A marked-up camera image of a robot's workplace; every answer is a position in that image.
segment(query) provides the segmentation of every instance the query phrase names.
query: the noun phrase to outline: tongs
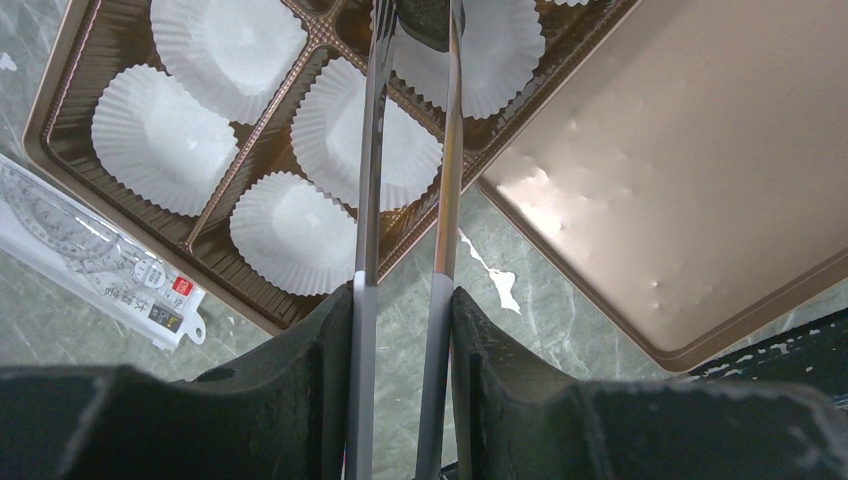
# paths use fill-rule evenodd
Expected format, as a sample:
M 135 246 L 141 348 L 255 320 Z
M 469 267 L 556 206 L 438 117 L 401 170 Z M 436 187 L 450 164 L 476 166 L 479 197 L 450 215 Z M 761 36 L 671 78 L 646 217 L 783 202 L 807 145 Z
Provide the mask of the tongs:
M 454 288 L 462 177 L 462 77 L 459 50 L 465 19 L 461 0 L 376 0 L 359 174 L 360 210 L 356 272 L 353 277 L 346 480 L 370 479 L 372 472 L 383 114 L 386 82 L 392 70 L 392 39 L 398 17 L 404 30 L 412 37 L 435 50 L 448 51 L 450 56 L 436 259 L 430 291 L 415 478 L 433 480 L 438 478 L 440 470 L 450 345 L 449 307 Z

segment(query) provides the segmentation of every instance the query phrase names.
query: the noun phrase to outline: gold tray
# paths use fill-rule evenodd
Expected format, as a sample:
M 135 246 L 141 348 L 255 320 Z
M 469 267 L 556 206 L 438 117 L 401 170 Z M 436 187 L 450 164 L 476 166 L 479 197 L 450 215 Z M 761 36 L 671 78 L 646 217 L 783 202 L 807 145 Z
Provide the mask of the gold tray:
M 271 333 L 306 316 L 323 296 L 287 294 L 254 272 L 230 240 L 230 213 L 239 196 L 264 175 L 304 176 L 289 136 L 295 110 L 331 59 L 344 57 L 364 71 L 371 38 L 369 1 L 282 1 L 302 20 L 307 45 L 256 126 L 233 124 L 239 154 L 199 217 L 172 214 L 134 195 L 101 167 L 92 147 L 94 107 L 109 81 L 136 64 L 164 70 L 153 44 L 150 0 L 69 2 L 23 139 L 35 165 Z M 537 3 L 545 55 L 533 80 L 507 107 L 488 119 L 465 121 L 463 188 L 634 3 L 598 0 L 575 8 Z M 444 112 L 397 78 L 390 86 L 391 97 L 442 138 Z M 381 215 L 381 278 L 434 223 L 438 184 L 436 178 L 421 199 Z
M 644 0 L 480 188 L 661 367 L 691 369 L 848 277 L 846 15 Z

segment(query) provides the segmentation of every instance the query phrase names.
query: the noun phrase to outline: red label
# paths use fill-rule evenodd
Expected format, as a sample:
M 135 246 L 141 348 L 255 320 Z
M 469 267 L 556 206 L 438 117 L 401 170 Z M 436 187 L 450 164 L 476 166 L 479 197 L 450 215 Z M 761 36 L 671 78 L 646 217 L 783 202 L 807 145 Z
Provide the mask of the red label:
M 177 277 L 177 281 L 174 282 L 173 286 L 175 292 L 179 293 L 180 295 L 185 295 L 186 297 L 189 293 L 191 293 L 192 288 L 194 288 L 194 284 L 183 277 Z

